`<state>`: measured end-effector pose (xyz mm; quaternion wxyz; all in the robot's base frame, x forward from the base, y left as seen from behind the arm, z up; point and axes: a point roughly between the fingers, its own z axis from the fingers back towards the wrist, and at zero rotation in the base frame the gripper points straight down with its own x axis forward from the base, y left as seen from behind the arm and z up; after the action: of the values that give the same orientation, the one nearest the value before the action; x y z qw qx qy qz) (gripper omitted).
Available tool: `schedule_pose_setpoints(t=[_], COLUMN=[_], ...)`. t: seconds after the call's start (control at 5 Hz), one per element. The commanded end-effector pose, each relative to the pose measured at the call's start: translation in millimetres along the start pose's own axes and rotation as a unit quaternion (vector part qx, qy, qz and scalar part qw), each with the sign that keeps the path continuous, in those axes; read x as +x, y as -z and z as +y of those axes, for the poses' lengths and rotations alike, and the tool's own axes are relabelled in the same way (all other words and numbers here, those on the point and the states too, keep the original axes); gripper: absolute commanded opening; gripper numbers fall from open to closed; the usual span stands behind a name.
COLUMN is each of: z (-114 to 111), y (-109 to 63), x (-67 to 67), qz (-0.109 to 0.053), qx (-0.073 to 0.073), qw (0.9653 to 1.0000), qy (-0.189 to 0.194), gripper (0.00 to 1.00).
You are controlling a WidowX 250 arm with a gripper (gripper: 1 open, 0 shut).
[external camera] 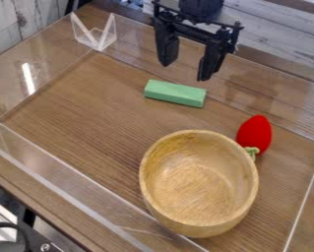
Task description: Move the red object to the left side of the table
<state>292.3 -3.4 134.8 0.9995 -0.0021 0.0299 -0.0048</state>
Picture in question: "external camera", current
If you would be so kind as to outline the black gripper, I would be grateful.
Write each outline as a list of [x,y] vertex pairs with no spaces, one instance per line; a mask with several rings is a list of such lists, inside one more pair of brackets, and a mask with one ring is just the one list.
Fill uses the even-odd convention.
[[[236,51],[240,31],[244,26],[240,21],[228,16],[223,10],[224,0],[153,0],[156,21],[156,44],[158,60],[168,67],[179,59],[180,32],[196,40],[211,36],[227,45],[227,51]],[[199,62],[197,79],[208,81],[220,71],[225,58],[225,48],[220,41],[209,41],[205,53]]]

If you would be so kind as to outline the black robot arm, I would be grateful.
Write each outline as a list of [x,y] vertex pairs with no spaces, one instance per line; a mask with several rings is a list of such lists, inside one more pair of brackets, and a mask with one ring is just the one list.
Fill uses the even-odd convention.
[[168,67],[180,56],[180,37],[205,45],[197,79],[208,81],[237,49],[243,23],[224,14],[225,0],[153,0],[158,60]]

